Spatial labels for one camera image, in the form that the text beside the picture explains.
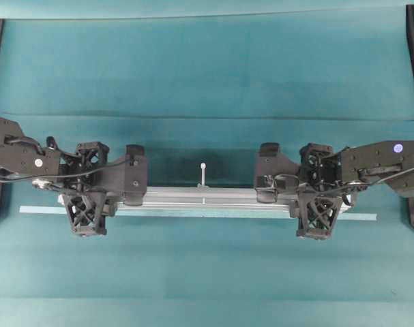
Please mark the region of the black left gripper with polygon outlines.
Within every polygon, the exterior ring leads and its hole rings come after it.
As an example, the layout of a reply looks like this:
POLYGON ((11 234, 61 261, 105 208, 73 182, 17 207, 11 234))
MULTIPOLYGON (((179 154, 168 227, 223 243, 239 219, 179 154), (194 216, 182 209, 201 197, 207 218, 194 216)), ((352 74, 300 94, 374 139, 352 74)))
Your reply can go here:
POLYGON ((78 144, 75 153, 64 153, 58 202, 106 204, 123 201, 126 206, 141 206, 146 194, 146 181, 139 178, 146 176, 145 148, 127 145, 126 165, 123 155, 109 161, 108 153, 109 147, 101 142, 78 144), (125 175, 132 178, 124 181, 125 175))

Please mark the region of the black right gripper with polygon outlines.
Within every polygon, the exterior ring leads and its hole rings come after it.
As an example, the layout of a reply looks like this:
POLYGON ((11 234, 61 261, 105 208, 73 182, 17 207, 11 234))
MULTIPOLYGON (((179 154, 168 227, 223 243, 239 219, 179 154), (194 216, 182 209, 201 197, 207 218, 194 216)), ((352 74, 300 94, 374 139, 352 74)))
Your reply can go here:
POLYGON ((278 191, 286 189, 286 177, 276 175, 288 174, 295 204, 342 204, 341 154, 331 146, 315 143, 302 147, 299 154, 301 161, 291 164, 278 143, 266 142, 260 146, 254 171, 257 202, 276 203, 278 191))

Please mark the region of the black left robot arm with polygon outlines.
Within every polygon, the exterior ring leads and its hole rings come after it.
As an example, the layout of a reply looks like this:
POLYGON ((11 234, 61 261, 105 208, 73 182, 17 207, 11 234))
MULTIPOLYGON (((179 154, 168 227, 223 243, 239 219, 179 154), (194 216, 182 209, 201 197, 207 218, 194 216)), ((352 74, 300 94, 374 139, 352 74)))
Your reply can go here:
POLYGON ((24 135, 17 122, 0 117, 1 182, 39 180, 47 189, 78 196, 100 191, 127 206, 140 206, 147 192, 144 147, 129 144, 112 163, 108 153, 101 142, 82 142, 73 153, 61 150, 53 137, 42 146, 24 135))

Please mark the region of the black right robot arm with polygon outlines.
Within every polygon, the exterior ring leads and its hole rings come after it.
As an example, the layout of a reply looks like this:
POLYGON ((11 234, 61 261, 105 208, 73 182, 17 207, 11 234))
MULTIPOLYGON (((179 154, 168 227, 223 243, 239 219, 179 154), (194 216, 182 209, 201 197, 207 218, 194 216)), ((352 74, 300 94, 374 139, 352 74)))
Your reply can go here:
POLYGON ((332 146, 309 143, 298 163, 277 143, 264 143, 256 153, 254 189, 260 203, 273 204, 280 194, 340 198, 386 184, 399 196, 414 196, 414 140, 389 140, 335 152, 332 146))

